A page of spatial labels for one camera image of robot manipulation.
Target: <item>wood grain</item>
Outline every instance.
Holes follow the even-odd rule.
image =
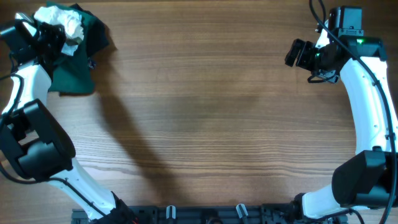
[[[385,41],[397,99],[398,2],[325,4],[363,7],[366,34]],[[41,5],[4,1],[0,21]],[[284,65],[294,39],[318,38],[307,1],[80,5],[108,25],[113,45],[95,57],[94,94],[50,93],[48,108],[85,169],[127,204],[289,202],[329,184],[334,169],[354,156],[342,83],[309,85],[308,72]],[[0,59],[6,73],[4,44]],[[1,83],[1,106],[9,85]],[[0,223],[69,223],[78,208],[45,184],[0,179]],[[363,212],[366,223],[378,223],[381,212]],[[398,222],[397,210],[388,222]]]

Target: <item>green cloth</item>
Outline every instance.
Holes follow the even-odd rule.
[[[97,20],[96,17],[79,10],[72,9],[54,2],[47,2],[47,7],[57,6],[63,10],[74,10],[82,17],[83,33],[87,37],[88,30]],[[53,82],[49,91],[60,93],[90,94],[94,92],[94,82],[90,77],[88,57],[86,53],[86,38],[79,44],[73,56],[62,55],[54,63],[58,65],[53,72]]]

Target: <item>black cable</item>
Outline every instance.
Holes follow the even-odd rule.
[[[359,214],[359,212],[357,210],[352,209],[352,208],[349,208],[347,210],[343,210],[341,212],[336,212],[336,213],[333,213],[333,214],[330,214],[330,215],[325,215],[322,218],[308,218],[308,220],[313,222],[313,223],[320,223],[320,222],[323,222],[323,221],[325,221],[325,220],[327,220],[329,218],[335,218],[335,217],[339,217],[339,216],[347,215],[347,214],[352,215],[353,213],[358,217],[358,220],[359,220],[359,222],[361,224],[365,224],[361,214]]]
[[[94,210],[96,210],[99,214],[101,214],[103,217],[106,217],[105,213],[103,213],[99,208],[97,208],[93,202],[87,200],[86,197],[84,197],[74,186],[72,186],[71,184],[69,184],[69,182],[67,180],[61,179],[61,178],[56,178],[56,177],[52,177],[49,178],[48,181],[59,181],[63,184],[65,184],[67,187],[69,187],[74,193],[77,194],[77,196],[79,196],[81,199],[83,199],[83,201],[85,201],[91,208],[93,208]]]
[[[321,6],[323,6],[322,0],[318,0]],[[360,65],[369,73],[370,77],[372,78],[374,82],[374,86],[377,87],[379,90],[380,96],[382,98],[382,102],[384,105],[384,109],[386,112],[386,119],[387,119],[387,125],[388,125],[388,139],[390,140],[390,145],[391,145],[391,159],[392,159],[392,182],[391,182],[391,192],[390,196],[388,199],[388,204],[386,206],[386,209],[384,210],[384,213],[380,219],[379,224],[384,224],[387,221],[387,217],[391,211],[392,204],[394,203],[394,197],[395,197],[395,192],[397,188],[397,158],[396,158],[396,145],[395,145],[395,133],[393,130],[392,126],[392,118],[391,118],[391,112],[390,112],[390,107],[388,105],[387,101],[387,96],[386,93],[384,92],[380,81],[377,79],[377,77],[373,74],[372,70],[361,60],[361,57],[359,55],[356,55],[354,52],[352,52],[347,46],[345,46],[342,41],[340,41],[327,27],[326,25],[319,19],[317,16],[313,6],[312,6],[312,0],[309,0],[309,5],[310,5],[310,10],[314,18],[317,20],[317,22],[322,26],[322,28],[328,32],[329,36],[345,51],[347,51],[355,60],[358,61]]]
[[[11,78],[11,77],[17,77],[19,79],[18,92],[17,92],[17,95],[14,99],[14,102],[13,102],[10,110],[7,111],[7,113],[5,113],[4,116],[2,116],[2,119],[0,119],[0,130],[2,130],[4,124],[6,123],[6,120],[9,119],[11,113],[14,111],[15,107],[18,105],[19,101],[21,100],[22,91],[24,90],[24,78],[22,78],[20,75],[17,75],[17,74],[6,75],[6,76],[1,77],[0,81],[3,81],[5,79]]]
[[[329,81],[329,80],[332,80],[333,78],[336,77],[336,75],[332,75],[331,77],[323,78],[323,79],[320,79],[320,80],[313,80],[315,77],[318,77],[318,78],[319,78],[319,76],[318,76],[317,73],[314,73],[313,75],[311,75],[311,76],[307,79],[308,83],[324,83],[324,82],[327,82],[327,81]]]
[[[8,57],[10,58],[11,61],[11,73],[12,73],[14,71],[14,61],[12,59],[12,52],[8,54]]]
[[[318,0],[319,4],[321,5],[322,8],[322,13],[323,13],[323,24],[326,22],[326,8],[325,5],[323,4],[322,0]]]

